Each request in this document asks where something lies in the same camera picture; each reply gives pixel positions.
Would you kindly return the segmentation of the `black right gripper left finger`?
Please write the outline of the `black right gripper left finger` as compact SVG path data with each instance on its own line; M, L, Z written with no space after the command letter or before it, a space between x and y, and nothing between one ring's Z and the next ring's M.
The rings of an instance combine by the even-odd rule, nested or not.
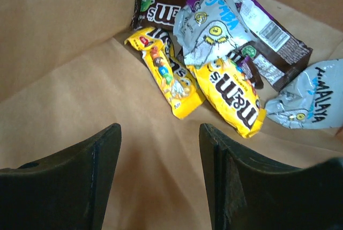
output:
M121 126L19 168L1 169L1 229L101 229Z

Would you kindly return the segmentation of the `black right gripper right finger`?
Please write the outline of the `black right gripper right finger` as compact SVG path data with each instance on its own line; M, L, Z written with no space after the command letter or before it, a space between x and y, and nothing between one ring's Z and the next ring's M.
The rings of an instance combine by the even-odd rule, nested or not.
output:
M297 168L207 123L199 148L213 229L342 229L341 158Z

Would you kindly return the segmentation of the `red brown paper bag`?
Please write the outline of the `red brown paper bag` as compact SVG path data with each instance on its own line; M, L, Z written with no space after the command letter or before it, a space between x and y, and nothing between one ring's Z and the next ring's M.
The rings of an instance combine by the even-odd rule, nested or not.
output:
M342 0L257 0L313 49L342 58ZM124 44L135 0L1 0L1 167L18 167L112 123L122 145L104 229L211 229L199 126L309 167L342 156L342 131L265 120L241 138L205 102L178 120L140 53Z

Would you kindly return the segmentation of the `silver Himalaya snack packet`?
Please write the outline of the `silver Himalaya snack packet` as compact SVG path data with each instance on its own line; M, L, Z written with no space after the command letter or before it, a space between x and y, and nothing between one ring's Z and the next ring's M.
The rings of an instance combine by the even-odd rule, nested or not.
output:
M233 0L200 0L195 12L184 6L176 15L173 34L186 66L203 66L256 40Z

